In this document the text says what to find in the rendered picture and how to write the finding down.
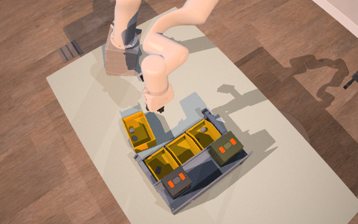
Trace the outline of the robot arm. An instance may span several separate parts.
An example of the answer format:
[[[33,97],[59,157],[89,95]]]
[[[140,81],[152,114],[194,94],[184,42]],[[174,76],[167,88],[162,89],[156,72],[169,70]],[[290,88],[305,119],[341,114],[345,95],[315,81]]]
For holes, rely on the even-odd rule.
[[[119,49],[130,49],[138,42],[136,24],[142,0],[116,0],[111,43]],[[142,72],[137,76],[144,82],[143,94],[155,97],[168,90],[168,75],[183,65],[189,50],[183,44],[163,33],[174,26],[203,24],[219,0],[187,0],[183,7],[161,16],[153,24],[143,41],[147,57],[141,63]]]

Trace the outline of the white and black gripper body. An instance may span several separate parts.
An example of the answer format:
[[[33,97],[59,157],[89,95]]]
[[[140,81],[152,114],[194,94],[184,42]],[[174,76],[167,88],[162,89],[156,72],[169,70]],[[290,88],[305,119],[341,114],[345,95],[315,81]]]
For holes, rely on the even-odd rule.
[[[172,85],[169,81],[168,85],[169,86],[167,92],[162,96],[155,97],[152,95],[148,95],[148,93],[144,94],[144,103],[147,104],[147,107],[150,112],[157,111],[158,109],[165,106],[174,99]]]

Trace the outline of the dark grey tool case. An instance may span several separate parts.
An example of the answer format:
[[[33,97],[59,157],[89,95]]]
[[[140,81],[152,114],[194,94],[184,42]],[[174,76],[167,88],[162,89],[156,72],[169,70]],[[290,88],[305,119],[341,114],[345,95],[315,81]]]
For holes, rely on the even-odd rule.
[[[192,180],[181,166],[161,178],[162,184],[173,200],[184,193],[192,185]],[[169,190],[169,191],[168,191]]]

